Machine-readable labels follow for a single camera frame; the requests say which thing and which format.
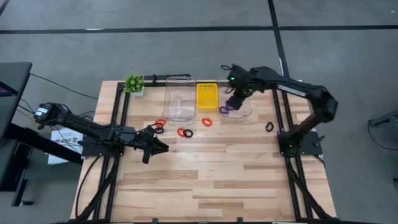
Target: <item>potted plant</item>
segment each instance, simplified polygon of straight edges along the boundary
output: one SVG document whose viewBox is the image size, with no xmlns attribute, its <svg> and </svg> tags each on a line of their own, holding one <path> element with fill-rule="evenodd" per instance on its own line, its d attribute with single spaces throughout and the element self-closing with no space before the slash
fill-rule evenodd
<svg viewBox="0 0 398 224">
<path fill-rule="evenodd" d="M 126 77 L 124 92 L 137 97 L 144 96 L 144 77 L 131 72 L 131 74 Z"/>
</svg>

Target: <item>white pot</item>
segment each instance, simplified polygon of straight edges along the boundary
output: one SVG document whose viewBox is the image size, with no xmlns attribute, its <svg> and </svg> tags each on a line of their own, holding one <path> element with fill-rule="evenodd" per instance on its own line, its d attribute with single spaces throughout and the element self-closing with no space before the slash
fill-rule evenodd
<svg viewBox="0 0 398 224">
<path fill-rule="evenodd" d="M 131 96 L 135 96 L 135 97 L 143 97 L 144 96 L 144 86 L 141 89 L 141 92 L 135 92 L 135 93 L 130 93 Z"/>
</svg>

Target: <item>white paper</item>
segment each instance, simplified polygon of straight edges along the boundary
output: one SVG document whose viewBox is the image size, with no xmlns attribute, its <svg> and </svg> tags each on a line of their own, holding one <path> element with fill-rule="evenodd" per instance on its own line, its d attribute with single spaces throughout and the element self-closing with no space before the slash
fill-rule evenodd
<svg viewBox="0 0 398 224">
<path fill-rule="evenodd" d="M 79 154 L 81 154 L 81 151 L 83 150 L 83 147 L 79 145 L 77 142 L 83 140 L 83 134 L 79 133 L 77 131 L 68 129 L 68 128 L 62 128 L 58 132 L 58 130 L 54 130 L 51 132 L 51 141 L 62 145 L 63 147 L 66 147 L 72 151 L 77 151 Z M 61 159 L 58 157 L 55 157 L 53 155 L 49 155 L 49 161 L 48 164 L 50 165 L 55 165 L 55 164 L 61 164 L 68 162 L 65 159 Z"/>
</svg>

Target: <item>small green plant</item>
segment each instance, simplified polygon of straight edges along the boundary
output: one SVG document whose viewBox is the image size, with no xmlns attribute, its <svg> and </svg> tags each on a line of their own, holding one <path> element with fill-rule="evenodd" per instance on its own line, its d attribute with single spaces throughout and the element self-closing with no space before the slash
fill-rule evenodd
<svg viewBox="0 0 398 224">
<path fill-rule="evenodd" d="M 126 83 L 124 84 L 125 93 L 137 93 L 141 92 L 144 86 L 144 77 L 131 72 L 130 75 L 126 77 Z"/>
</svg>

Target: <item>desk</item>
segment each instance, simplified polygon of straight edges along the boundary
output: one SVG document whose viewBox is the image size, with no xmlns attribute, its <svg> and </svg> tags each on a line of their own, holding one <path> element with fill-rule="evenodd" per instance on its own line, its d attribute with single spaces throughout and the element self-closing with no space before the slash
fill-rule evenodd
<svg viewBox="0 0 398 224">
<path fill-rule="evenodd" d="M 103 82 L 95 122 L 110 122 L 117 83 Z M 144 97 L 130 98 L 126 126 L 141 129 L 161 118 L 164 95 L 165 87 L 146 87 Z M 295 123 L 309 115 L 305 99 L 290 95 L 289 101 Z M 170 152 L 151 157 L 148 165 L 141 162 L 142 151 L 126 148 L 120 159 L 111 222 L 149 222 L 152 218 L 160 222 L 235 222 L 236 217 L 245 221 L 295 220 L 285 162 L 277 143 L 272 92 L 255 93 L 250 102 L 253 112 L 239 124 L 221 123 L 218 111 L 197 110 L 194 124 L 185 126 L 193 130 L 191 139 L 177 135 L 179 126 L 166 124 L 165 133 L 158 137 L 170 146 Z M 284 111 L 282 100 L 280 106 Z M 202 118 L 212 119 L 213 125 L 205 127 Z M 267 133 L 269 121 L 275 128 Z M 79 184 L 93 159 L 84 161 Z M 79 213 L 97 191 L 102 159 L 83 185 Z M 302 156 L 302 160 L 309 191 L 335 216 L 323 164 L 313 156 Z M 304 217 L 302 196 L 297 191 Z M 107 196 L 105 192 L 100 218 L 104 217 Z"/>
</svg>

